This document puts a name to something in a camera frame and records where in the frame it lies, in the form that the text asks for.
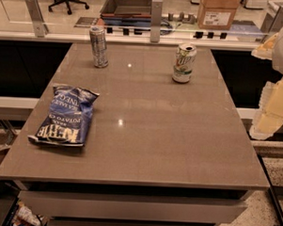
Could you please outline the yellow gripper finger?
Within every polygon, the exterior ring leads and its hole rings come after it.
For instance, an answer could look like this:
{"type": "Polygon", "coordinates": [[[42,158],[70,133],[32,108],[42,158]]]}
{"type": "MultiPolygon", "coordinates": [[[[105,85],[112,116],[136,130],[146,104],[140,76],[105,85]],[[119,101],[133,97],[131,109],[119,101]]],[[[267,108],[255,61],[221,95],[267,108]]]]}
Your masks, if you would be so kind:
{"type": "Polygon", "coordinates": [[[271,60],[276,38],[277,33],[274,33],[274,35],[271,36],[266,42],[262,43],[253,51],[251,51],[251,55],[253,57],[261,58],[262,60],[271,60]]]}
{"type": "Polygon", "coordinates": [[[256,111],[250,127],[253,139],[265,140],[272,137],[283,125],[283,77],[276,83],[267,82],[259,98],[259,109],[256,111]]]}

